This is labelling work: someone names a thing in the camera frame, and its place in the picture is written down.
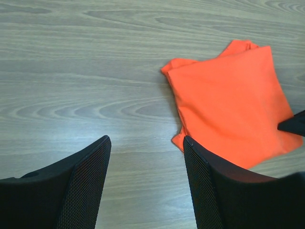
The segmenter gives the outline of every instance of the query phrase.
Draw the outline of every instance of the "wood grain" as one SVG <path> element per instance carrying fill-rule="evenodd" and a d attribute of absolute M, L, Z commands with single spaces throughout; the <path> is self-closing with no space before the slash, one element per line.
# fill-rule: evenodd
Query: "wood grain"
<path fill-rule="evenodd" d="M 232 39 L 271 45 L 293 111 L 305 109 L 301 0 L 0 0 L 0 178 L 107 134 L 96 228 L 196 228 L 183 155 L 170 141 L 181 125 L 159 70 L 175 57 L 213 58 Z M 253 171 L 305 170 L 304 151 Z"/>

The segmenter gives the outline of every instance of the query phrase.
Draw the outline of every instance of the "orange cloth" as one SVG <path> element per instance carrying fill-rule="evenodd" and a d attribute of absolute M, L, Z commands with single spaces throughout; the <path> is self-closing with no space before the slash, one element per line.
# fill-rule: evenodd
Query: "orange cloth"
<path fill-rule="evenodd" d="M 181 150 L 190 135 L 213 153 L 250 168 L 302 145 L 301 136 L 277 130 L 293 113 L 269 46 L 232 41 L 215 59 L 173 59 L 161 71 L 182 122 L 172 139 Z"/>

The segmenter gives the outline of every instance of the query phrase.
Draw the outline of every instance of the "towel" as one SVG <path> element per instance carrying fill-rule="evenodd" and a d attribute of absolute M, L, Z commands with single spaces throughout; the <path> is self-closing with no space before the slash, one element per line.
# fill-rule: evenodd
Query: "towel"
<path fill-rule="evenodd" d="M 161 69 L 182 128 L 172 141 L 199 144 L 243 168 L 289 153 L 302 137 L 277 130 L 293 112 L 276 77 L 270 46 L 234 40 L 207 61 L 173 59 Z"/>

